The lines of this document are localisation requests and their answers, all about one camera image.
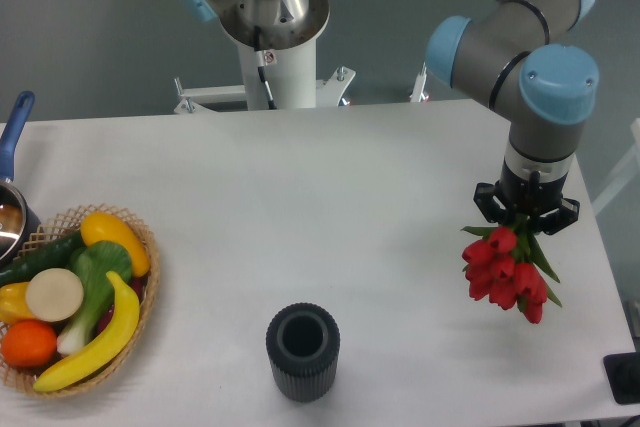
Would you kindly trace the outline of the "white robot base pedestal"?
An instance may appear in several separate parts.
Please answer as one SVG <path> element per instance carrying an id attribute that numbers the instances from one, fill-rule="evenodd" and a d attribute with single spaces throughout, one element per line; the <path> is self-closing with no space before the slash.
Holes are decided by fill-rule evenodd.
<path id="1" fill-rule="evenodd" d="M 243 0 L 223 15 L 248 109 L 316 106 L 316 41 L 329 13 L 328 0 Z"/>

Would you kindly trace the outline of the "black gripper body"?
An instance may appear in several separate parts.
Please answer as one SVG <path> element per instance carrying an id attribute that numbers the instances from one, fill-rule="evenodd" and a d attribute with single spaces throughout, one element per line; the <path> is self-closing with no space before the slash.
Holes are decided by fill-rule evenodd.
<path id="1" fill-rule="evenodd" d="M 517 214 L 543 217 L 555 211 L 563 215 L 569 209 L 562 193 L 567 176 L 545 181 L 540 171 L 533 171 L 520 177 L 504 163 L 494 194 L 503 206 L 497 219 L 513 220 Z"/>

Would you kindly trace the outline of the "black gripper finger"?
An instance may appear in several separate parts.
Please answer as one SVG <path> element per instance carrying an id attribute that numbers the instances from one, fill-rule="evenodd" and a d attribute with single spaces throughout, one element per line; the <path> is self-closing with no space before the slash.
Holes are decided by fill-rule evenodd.
<path id="1" fill-rule="evenodd" d="M 530 231 L 534 234 L 555 235 L 574 224 L 580 213 L 578 200 L 561 198 L 549 211 L 530 220 Z"/>
<path id="2" fill-rule="evenodd" d="M 473 201 L 485 220 L 499 225 L 510 225 L 515 221 L 514 204 L 503 192 L 500 182 L 480 182 L 476 185 Z"/>

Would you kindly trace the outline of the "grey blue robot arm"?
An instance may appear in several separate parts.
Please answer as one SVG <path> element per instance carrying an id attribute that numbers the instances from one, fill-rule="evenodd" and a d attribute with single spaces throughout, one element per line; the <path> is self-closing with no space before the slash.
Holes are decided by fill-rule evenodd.
<path id="1" fill-rule="evenodd" d="M 328 0 L 180 0 L 203 22 L 218 21 L 238 49 L 252 110 L 335 105 L 345 83 L 316 77 L 316 41 Z M 599 70 L 585 51 L 558 43 L 595 0 L 496 0 L 475 22 L 452 16 L 430 36 L 425 70 L 510 124 L 499 179 L 480 183 L 474 201 L 500 225 L 522 222 L 555 234 L 575 223 L 580 205 L 563 187 Z"/>

